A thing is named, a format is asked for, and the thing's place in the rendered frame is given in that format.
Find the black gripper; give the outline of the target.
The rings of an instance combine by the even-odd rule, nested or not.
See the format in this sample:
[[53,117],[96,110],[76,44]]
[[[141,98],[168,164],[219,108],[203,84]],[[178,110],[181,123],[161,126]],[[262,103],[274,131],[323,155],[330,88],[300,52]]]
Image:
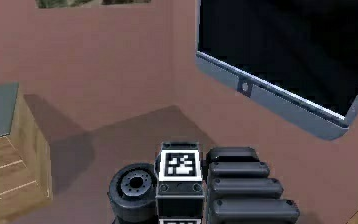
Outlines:
[[157,224],[157,179],[150,163],[134,163],[120,169],[107,192],[115,220],[112,224]]

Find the wooden chest of drawers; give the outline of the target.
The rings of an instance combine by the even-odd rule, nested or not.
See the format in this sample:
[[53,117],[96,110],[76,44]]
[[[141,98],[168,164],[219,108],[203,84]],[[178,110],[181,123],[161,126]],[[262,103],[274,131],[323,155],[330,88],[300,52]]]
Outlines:
[[50,145],[19,84],[0,84],[0,224],[52,199]]

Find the grey framed television set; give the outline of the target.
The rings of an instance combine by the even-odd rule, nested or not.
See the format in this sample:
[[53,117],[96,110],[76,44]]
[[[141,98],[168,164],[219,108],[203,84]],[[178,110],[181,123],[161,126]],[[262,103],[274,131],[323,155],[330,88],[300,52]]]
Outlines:
[[197,0],[205,74],[325,140],[358,115],[358,0]]

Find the framed picture on wall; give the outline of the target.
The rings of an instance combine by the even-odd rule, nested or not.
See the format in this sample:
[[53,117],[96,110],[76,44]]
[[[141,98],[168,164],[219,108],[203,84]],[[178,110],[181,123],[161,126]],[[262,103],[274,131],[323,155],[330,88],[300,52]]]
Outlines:
[[38,8],[73,8],[150,3],[152,0],[35,0]]

